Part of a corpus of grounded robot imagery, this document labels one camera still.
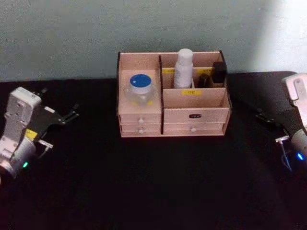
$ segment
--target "black table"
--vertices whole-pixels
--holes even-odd
[[[0,114],[16,87],[47,87],[43,104],[66,114],[79,103],[80,118],[48,133],[54,149],[2,188],[0,229],[302,227],[306,177],[281,164],[274,139],[283,132],[257,121],[245,104],[265,99],[266,92],[252,94],[251,82],[289,75],[229,75],[234,108],[225,137],[121,138],[115,79],[1,83]],[[282,91],[267,98],[284,100]]]

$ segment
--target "blue lid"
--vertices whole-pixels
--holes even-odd
[[[137,74],[130,78],[130,84],[137,88],[147,87],[151,83],[151,78],[146,74]]]

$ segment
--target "drawer knob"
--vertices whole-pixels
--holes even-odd
[[[143,124],[144,120],[142,118],[139,119],[139,124]]]
[[[141,127],[140,129],[139,129],[139,134],[143,134],[144,133],[144,130],[143,130],[143,128]]]

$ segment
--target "yellow label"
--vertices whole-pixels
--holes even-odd
[[[201,90],[182,90],[182,95],[194,95],[194,96],[201,96],[202,91]]]
[[[32,131],[32,130],[30,130],[30,129],[27,129],[27,130],[25,131],[25,136],[26,136],[27,138],[29,138],[30,140],[34,140],[34,138],[37,136],[37,133],[34,132],[34,131]]]
[[[175,69],[162,69],[163,74],[174,74]]]
[[[208,74],[211,75],[212,68],[210,69],[197,69],[197,74]]]

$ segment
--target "gray wall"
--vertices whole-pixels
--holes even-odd
[[[1,0],[1,81],[114,77],[118,51],[183,47],[223,50],[230,72],[286,69],[270,50],[279,9],[267,0]]]

